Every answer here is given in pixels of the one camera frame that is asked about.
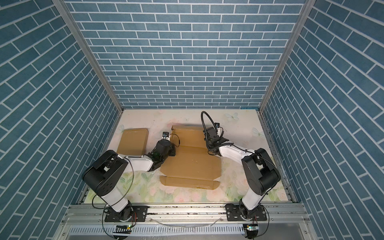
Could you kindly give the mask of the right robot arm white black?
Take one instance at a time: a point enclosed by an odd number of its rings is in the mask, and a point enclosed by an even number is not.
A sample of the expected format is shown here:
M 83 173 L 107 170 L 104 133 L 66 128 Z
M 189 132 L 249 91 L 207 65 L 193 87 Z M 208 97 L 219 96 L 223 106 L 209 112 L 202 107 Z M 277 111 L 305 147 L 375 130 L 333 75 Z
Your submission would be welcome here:
M 243 166 L 249 189 L 239 202 L 239 211 L 248 219 L 260 206 L 265 195 L 281 180 L 279 170 L 265 149 L 247 150 L 238 147 L 224 138 L 216 127 L 204 127 L 203 133 L 210 153 Z

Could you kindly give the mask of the left green circuit board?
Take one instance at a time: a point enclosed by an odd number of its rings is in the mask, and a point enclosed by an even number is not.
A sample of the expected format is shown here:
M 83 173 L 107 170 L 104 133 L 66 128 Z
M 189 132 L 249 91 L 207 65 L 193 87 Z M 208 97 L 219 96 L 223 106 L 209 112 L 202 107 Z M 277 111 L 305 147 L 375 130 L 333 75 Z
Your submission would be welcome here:
M 118 225 L 118 226 L 116 226 L 115 230 L 113 231 L 113 235 L 131 234 L 132 228 L 133 227 L 130 225 Z

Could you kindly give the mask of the brown cardboard box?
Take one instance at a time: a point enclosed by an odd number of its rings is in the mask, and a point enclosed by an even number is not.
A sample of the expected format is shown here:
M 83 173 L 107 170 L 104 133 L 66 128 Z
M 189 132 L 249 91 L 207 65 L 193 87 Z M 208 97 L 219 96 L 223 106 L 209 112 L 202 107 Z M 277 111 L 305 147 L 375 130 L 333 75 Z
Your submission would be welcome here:
M 202 127 L 172 126 L 171 142 L 176 154 L 161 165 L 164 186 L 215 190 L 222 174 L 222 162 L 208 153 Z
M 146 153 L 148 136 L 148 129 L 124 130 L 117 149 L 117 153 L 124 156 L 144 155 Z

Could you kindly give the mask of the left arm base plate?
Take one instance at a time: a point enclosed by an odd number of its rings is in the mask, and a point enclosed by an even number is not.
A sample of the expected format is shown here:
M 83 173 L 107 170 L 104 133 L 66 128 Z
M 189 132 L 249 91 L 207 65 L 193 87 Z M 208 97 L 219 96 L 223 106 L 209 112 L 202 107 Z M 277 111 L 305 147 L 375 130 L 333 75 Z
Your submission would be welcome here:
M 109 223 L 141 223 L 146 221 L 148 206 L 131 206 L 126 207 L 121 212 L 116 212 L 112 208 L 108 207 L 105 209 L 104 221 Z

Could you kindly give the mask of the aluminium front rail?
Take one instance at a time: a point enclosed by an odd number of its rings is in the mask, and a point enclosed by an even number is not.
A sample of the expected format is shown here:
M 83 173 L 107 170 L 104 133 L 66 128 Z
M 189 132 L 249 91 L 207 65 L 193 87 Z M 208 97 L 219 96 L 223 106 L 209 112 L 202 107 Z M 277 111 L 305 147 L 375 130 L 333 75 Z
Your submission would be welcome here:
M 227 223 L 225 211 L 226 203 L 205 203 L 205 204 L 135 204 L 134 206 L 148 206 L 148 213 L 145 222 L 138 224 L 198 224 L 210 225 L 215 221 Z M 310 218 L 306 213 L 303 204 L 278 202 L 264 203 L 266 221 L 239 221 L 253 223 L 308 223 Z M 64 224 L 91 225 L 107 223 L 104 221 L 105 210 L 101 205 L 95 208 L 90 204 L 71 205 L 64 219 Z

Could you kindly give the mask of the aluminium corner post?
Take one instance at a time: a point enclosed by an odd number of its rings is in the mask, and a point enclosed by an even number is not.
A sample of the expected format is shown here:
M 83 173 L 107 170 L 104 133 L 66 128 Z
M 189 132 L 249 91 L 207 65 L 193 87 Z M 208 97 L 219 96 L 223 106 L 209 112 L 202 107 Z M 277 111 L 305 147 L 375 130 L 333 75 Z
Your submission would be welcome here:
M 109 97 L 111 98 L 111 100 L 114 103 L 115 107 L 117 108 L 118 112 L 121 114 L 124 111 L 124 108 L 121 105 L 120 101 L 118 100 L 116 94 L 114 93 L 110 83 L 108 82 L 102 68 L 100 67 L 94 54 L 92 53 L 92 50 L 89 47 L 86 39 L 84 38 L 83 34 L 81 33 L 81 30 L 78 27 L 78 25 L 77 25 L 74 17 L 72 16 L 71 12 L 69 11 L 65 1 L 52 0 L 52 2 L 55 5 L 55 7 L 58 10 L 61 17 L 63 18 L 64 22 L 68 26 L 70 32 L 72 33 L 73 37 L 75 38 L 76 42 L 78 43 L 78 45 L 81 48 L 82 52 L 84 53 L 85 57 L 88 59 L 92 69 L 95 71 L 101 84 L 104 86 L 105 90 L 107 91 Z
M 282 71 L 288 61 L 288 58 L 300 36 L 300 33 L 304 27 L 304 24 L 307 20 L 307 18 L 309 17 L 309 14 L 315 4 L 316 0 L 308 0 L 308 1 L 305 1 L 305 4 L 299 14 L 299 17 L 298 17 L 298 21 L 295 23 L 295 26 L 292 30 L 292 33 L 291 33 L 291 36 L 287 42 L 287 46 L 285 47 L 284 49 L 284 52 L 281 56 L 281 59 L 279 61 L 279 64 L 274 72 L 274 75 L 273 77 L 271 78 L 271 81 L 269 83 L 269 86 L 267 87 L 267 90 L 266 90 L 266 93 L 262 99 L 262 102 L 260 104 L 260 107 L 259 107 L 259 112 L 262 113 L 266 107 L 267 107 L 267 104 L 268 104 L 268 101 L 269 99 L 271 98 L 272 96 L 272 93 L 274 91 L 274 88 L 276 87 L 278 81 L 279 81 L 279 77 L 281 76 L 282 74 Z

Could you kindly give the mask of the left aluminium corner post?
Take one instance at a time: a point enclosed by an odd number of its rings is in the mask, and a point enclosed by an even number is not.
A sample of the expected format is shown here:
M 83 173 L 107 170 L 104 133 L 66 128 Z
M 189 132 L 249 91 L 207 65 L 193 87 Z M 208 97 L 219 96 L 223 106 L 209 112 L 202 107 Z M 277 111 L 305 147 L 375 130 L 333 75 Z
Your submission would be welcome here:
M 73 37 L 75 38 L 76 42 L 78 43 L 78 45 L 81 48 L 82 52 L 84 53 L 85 57 L 88 59 L 92 69 L 95 71 L 101 84 L 104 86 L 105 90 L 107 91 L 109 97 L 111 98 L 111 100 L 114 103 L 115 107 L 117 108 L 118 112 L 121 114 L 124 111 L 124 108 L 121 105 L 120 101 L 118 100 L 116 94 L 114 93 L 110 83 L 108 82 L 102 68 L 100 67 L 94 54 L 92 53 L 92 50 L 89 47 L 86 39 L 84 38 L 83 34 L 81 33 L 81 30 L 78 27 L 78 25 L 77 25 L 74 17 L 72 16 L 71 12 L 69 11 L 65 1 L 52 0 L 52 2 L 55 5 L 55 7 L 58 10 L 61 17 L 63 18 L 64 22 L 68 26 L 70 32 L 72 33 Z

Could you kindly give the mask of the right green circuit board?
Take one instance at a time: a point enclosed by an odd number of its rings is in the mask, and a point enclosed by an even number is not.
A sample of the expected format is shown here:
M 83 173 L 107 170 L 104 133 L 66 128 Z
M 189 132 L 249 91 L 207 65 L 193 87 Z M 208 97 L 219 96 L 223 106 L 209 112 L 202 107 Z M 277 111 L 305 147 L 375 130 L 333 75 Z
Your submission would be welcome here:
M 247 234 L 257 234 L 259 232 L 259 226 L 257 224 L 243 224 L 243 227 Z

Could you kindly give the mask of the green circuit board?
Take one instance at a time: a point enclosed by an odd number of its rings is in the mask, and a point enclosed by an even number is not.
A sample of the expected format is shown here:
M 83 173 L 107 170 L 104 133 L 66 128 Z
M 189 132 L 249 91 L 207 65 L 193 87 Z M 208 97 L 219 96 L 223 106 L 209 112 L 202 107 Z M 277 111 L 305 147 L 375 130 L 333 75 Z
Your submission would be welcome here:
M 243 227 L 247 234 L 257 234 L 259 232 L 259 226 L 257 224 L 243 224 Z
M 116 226 L 115 230 L 113 231 L 113 235 L 131 234 L 132 228 L 133 227 L 130 225 L 118 225 L 118 226 Z

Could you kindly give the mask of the right aluminium corner post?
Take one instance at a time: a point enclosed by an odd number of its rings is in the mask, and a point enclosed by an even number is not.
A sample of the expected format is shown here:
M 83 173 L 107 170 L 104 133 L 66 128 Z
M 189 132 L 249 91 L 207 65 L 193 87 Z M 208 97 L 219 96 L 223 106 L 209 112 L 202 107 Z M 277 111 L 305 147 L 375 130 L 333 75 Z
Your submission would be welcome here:
M 271 81 L 269 83 L 269 86 L 267 87 L 267 90 L 266 90 L 266 93 L 262 99 L 262 102 L 260 104 L 260 107 L 259 107 L 259 112 L 262 113 L 266 107 L 267 107 L 267 104 L 268 104 L 268 101 L 269 99 L 271 98 L 272 96 L 272 93 L 274 91 L 274 88 L 276 87 L 278 81 L 279 81 L 279 77 L 281 76 L 282 74 L 282 71 L 288 61 L 288 58 L 300 36 L 300 33 L 304 27 L 304 24 L 307 20 L 307 18 L 309 17 L 309 14 L 315 4 L 316 0 L 308 0 L 308 1 L 305 1 L 305 4 L 299 14 L 299 17 L 298 17 L 298 21 L 295 23 L 295 26 L 292 30 L 292 33 L 291 33 L 291 36 L 287 42 L 287 46 L 285 47 L 284 49 L 284 52 L 281 56 L 281 59 L 279 61 L 279 64 L 274 72 L 274 75 L 273 77 L 271 78 Z

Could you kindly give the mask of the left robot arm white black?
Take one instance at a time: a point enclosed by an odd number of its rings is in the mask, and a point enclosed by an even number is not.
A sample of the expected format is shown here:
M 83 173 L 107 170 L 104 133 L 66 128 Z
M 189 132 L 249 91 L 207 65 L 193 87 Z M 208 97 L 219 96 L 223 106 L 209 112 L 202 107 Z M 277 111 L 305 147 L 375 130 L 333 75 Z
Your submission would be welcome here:
M 168 139 L 161 139 L 151 152 L 140 157 L 121 157 L 115 151 L 108 150 L 84 171 L 82 180 L 109 208 L 122 214 L 122 219 L 126 220 L 131 207 L 126 194 L 117 187 L 121 176 L 129 172 L 157 170 L 168 157 L 176 155 L 178 147 Z

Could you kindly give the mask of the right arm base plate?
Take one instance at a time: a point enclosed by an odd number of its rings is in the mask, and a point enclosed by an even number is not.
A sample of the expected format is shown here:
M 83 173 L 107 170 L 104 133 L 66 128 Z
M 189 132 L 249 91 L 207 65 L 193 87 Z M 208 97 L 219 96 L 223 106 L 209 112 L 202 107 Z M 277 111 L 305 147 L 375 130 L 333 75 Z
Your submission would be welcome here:
M 248 210 L 243 205 L 226 204 L 225 211 L 227 221 L 266 221 L 267 215 L 263 205 L 258 205 L 253 210 Z

